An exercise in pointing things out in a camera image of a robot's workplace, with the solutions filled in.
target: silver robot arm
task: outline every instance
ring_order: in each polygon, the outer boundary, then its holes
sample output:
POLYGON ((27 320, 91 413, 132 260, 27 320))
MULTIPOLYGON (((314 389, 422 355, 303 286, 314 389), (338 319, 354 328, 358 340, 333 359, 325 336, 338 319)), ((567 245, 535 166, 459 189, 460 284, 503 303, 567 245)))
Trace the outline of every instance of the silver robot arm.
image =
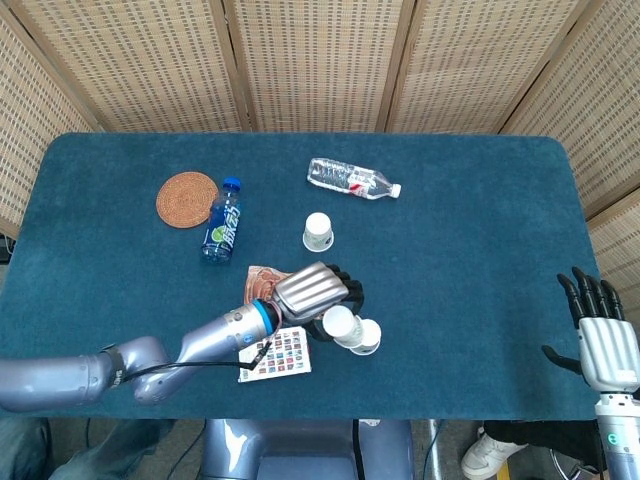
POLYGON ((583 376, 600 392, 596 416, 612 480, 640 480, 640 350, 633 326, 625 321, 618 293, 574 267, 578 283, 558 275, 569 300, 580 342, 580 361, 561 357, 544 346, 556 365, 583 376))
POLYGON ((303 325, 342 301, 361 305, 362 286, 345 275, 334 266, 314 263, 276 285, 273 304, 256 300, 186 334, 174 363, 154 337, 111 346, 97 355, 0 359, 0 409, 30 412, 87 405, 123 382, 131 383, 139 403, 156 404, 202 368, 176 364, 213 362, 248 347, 273 333, 280 314, 292 325, 303 325))

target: round woven coaster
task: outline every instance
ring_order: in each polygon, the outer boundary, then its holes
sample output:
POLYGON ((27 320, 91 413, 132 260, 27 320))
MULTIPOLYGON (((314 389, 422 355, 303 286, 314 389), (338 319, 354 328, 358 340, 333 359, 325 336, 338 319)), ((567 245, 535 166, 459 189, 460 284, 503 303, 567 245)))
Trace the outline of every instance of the round woven coaster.
POLYGON ((218 187, 198 172, 184 172, 165 182, 156 197, 156 210, 165 223, 176 228, 200 225, 209 218, 218 187))

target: woven screen panel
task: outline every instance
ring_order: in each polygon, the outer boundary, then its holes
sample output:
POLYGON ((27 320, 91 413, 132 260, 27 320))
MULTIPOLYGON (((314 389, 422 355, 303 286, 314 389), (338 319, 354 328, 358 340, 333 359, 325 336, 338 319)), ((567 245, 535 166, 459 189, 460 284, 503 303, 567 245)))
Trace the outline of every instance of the woven screen panel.
POLYGON ((495 131, 577 3, 428 1, 388 129, 495 131))
POLYGON ((107 128, 240 130, 207 0, 21 5, 107 128))
POLYGON ((627 319, 640 327, 640 194, 633 197, 615 216, 590 230, 602 277, 620 293, 627 319))
POLYGON ((375 129, 402 0, 233 5, 258 129, 375 129))
POLYGON ((0 231, 17 237, 51 141, 91 127, 0 17, 0 231))
POLYGON ((640 2, 604 2, 509 125, 563 143, 585 210, 640 171, 638 51, 640 2))

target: card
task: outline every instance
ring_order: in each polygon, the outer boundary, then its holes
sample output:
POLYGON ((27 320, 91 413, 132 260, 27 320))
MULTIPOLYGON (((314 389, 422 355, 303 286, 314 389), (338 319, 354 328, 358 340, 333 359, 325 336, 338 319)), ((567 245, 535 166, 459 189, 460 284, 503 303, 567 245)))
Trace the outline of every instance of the card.
MULTIPOLYGON (((240 361, 251 362, 264 345, 264 342, 265 340, 262 340, 241 350, 238 354, 240 361)), ((269 353, 262 359, 255 370, 240 369, 238 382, 253 382, 309 372, 311 372, 311 359, 309 357, 307 332, 302 327, 281 328, 273 339, 269 353)))

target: plastic bottle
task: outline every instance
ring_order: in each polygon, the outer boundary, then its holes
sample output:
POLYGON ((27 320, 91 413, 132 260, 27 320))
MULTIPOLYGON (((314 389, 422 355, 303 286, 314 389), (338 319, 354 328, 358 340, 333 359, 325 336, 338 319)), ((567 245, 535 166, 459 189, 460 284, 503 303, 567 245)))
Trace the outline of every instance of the plastic bottle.
POLYGON ((401 185, 392 184, 380 172, 329 158, 311 159, 307 180, 318 187, 369 200, 387 195, 398 198, 401 189, 401 185))
POLYGON ((207 233, 202 244, 202 255, 212 263, 227 262, 233 253, 233 244, 240 221, 239 191, 240 180, 236 177, 227 177, 224 179, 222 192, 211 205, 207 233))

